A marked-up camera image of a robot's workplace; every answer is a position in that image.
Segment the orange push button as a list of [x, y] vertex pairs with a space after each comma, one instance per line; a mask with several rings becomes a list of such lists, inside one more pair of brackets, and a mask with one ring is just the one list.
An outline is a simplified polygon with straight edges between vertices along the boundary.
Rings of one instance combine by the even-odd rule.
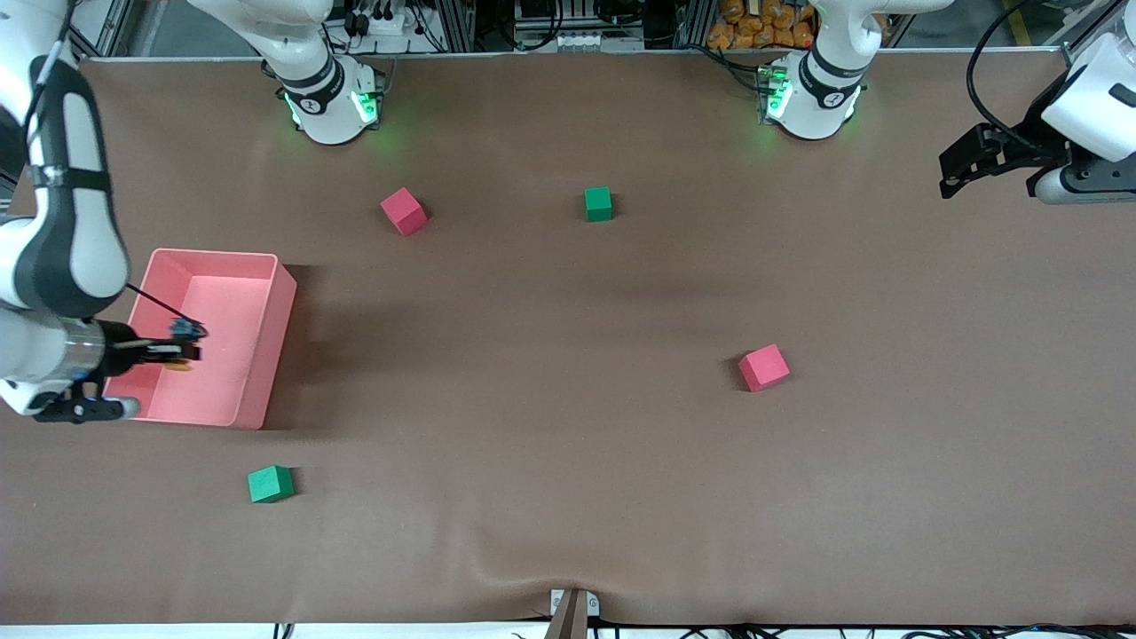
[[[184, 320], [184, 317], [178, 317], [178, 320], [173, 320], [170, 324], [170, 338], [173, 337], [185, 337], [194, 338], [198, 340], [198, 345], [201, 351], [202, 341], [208, 338], [208, 330], [195, 320]], [[162, 364], [167, 370], [185, 372], [192, 370], [192, 364], [194, 360], [190, 360], [187, 364]]]

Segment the pink plastic bin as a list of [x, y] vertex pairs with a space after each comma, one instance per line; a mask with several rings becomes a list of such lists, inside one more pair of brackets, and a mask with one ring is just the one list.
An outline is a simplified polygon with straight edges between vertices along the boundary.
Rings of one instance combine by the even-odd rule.
[[147, 294], [198, 320], [209, 335], [187, 370], [142, 365], [106, 385], [137, 398], [137, 421], [253, 431], [264, 428], [296, 280], [273, 254], [157, 249]]

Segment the orange snack bags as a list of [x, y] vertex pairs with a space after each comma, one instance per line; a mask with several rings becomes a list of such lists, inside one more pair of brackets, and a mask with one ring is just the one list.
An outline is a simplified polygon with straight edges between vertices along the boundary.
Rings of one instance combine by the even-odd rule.
[[715, 0], [715, 16], [690, 43], [710, 50], [877, 49], [889, 13], [907, 0]]

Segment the pink foam cube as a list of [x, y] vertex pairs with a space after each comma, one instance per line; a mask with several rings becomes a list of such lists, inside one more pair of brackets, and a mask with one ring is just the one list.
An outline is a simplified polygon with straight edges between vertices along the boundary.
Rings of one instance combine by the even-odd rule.
[[738, 362], [738, 370], [749, 392], [776, 385], [791, 375], [787, 360], [775, 343], [746, 352]]
[[429, 223], [429, 215], [406, 186], [382, 199], [381, 210], [401, 236], [411, 236]]

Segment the power strip with black plugs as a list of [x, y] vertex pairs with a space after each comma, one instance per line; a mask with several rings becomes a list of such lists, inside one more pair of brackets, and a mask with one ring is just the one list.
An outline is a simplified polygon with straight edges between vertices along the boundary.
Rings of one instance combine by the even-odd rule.
[[410, 36], [418, 28], [408, 0], [337, 0], [348, 38]]

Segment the white power strip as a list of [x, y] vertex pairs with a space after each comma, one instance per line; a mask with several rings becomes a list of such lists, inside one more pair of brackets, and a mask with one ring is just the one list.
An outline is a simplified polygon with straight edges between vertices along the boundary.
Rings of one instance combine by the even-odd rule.
[[560, 33], [553, 44], [556, 52], [624, 53], [644, 50], [641, 38], [623, 32], [569, 31]]

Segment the brown table cover mat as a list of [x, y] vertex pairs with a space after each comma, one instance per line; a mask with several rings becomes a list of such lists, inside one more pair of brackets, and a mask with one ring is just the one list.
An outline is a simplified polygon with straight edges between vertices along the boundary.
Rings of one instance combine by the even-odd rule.
[[[326, 148], [257, 63], [85, 63], [135, 271], [273, 254], [296, 302], [261, 430], [0, 408], [0, 624], [577, 587], [637, 626], [1136, 626], [1136, 204], [942, 199], [964, 65], [882, 53], [803, 142], [699, 53], [406, 59]], [[252, 504], [272, 465], [296, 493]]]

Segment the aluminium frame corner beam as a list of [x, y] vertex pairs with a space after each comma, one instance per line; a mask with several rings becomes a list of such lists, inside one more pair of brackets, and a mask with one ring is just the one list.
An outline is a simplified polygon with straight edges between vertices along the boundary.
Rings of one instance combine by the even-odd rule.
[[1066, 60], [1074, 60], [1100, 34], [1116, 28], [1130, 3], [1136, 0], [1054, 0], [1061, 24], [1042, 45], [1055, 47]]
[[112, 57], [134, 5], [135, 0], [75, 0], [69, 26], [73, 48], [83, 57]]

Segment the aluminium frame post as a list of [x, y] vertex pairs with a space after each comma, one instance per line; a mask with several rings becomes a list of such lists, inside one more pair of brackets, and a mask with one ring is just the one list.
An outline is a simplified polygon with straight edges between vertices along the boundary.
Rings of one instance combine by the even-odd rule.
[[709, 32], [721, 16], [719, 0], [674, 0], [677, 26], [674, 32], [675, 48], [686, 45], [705, 47]]
[[446, 52], [474, 52], [477, 0], [435, 0]]

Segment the grey metal bracket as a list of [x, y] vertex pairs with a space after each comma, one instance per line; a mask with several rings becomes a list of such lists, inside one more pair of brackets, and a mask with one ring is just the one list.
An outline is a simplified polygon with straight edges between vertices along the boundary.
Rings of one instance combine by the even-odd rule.
[[[573, 592], [577, 594], [576, 603], [585, 606], [588, 619], [600, 619], [601, 607], [596, 594], [580, 589], [573, 589]], [[556, 612], [561, 607], [561, 603], [569, 598], [568, 589], [552, 589], [550, 591], [550, 611], [548, 611], [548, 615], [556, 616]]]

